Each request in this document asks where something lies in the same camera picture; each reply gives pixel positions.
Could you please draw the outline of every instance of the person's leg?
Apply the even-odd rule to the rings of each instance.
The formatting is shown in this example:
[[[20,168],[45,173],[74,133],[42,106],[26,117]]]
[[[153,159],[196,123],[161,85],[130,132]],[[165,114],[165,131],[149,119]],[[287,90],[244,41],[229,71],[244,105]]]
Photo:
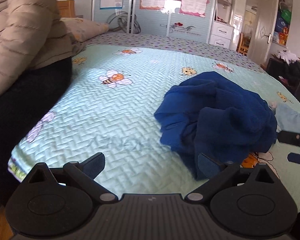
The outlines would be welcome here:
[[[5,205],[19,182],[7,170],[11,151],[54,106],[71,81],[71,58],[27,71],[0,96],[0,202]]]

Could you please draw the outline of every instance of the white door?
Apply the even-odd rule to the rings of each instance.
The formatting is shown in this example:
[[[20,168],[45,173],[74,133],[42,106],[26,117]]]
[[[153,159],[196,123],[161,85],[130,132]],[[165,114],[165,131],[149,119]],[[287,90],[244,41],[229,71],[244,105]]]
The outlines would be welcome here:
[[[247,57],[258,65],[267,59],[275,22],[277,19],[279,0],[258,0],[257,19]]]

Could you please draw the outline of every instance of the silver screw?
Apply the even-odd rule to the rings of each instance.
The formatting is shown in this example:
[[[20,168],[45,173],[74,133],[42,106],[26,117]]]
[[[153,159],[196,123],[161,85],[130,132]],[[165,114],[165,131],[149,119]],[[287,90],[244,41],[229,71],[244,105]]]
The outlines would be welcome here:
[[[103,193],[101,196],[100,196],[100,199],[102,201],[113,201],[115,199],[115,195],[112,194],[112,193]]]
[[[192,201],[199,201],[203,199],[203,196],[200,193],[190,193],[187,197]]]

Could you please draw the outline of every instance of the beige puffer jacket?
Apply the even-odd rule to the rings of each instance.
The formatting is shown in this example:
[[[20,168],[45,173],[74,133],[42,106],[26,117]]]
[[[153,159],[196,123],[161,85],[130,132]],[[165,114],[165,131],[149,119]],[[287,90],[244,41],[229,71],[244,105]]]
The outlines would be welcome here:
[[[26,69],[70,57],[57,0],[0,0],[0,95]]]

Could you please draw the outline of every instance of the floral pillow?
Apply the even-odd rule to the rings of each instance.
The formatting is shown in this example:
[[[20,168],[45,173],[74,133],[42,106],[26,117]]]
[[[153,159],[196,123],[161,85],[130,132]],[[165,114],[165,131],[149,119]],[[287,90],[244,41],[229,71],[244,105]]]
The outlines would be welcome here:
[[[107,23],[98,23],[81,18],[61,18],[61,20],[65,23],[68,32],[71,32],[79,42],[84,42],[109,30]]]

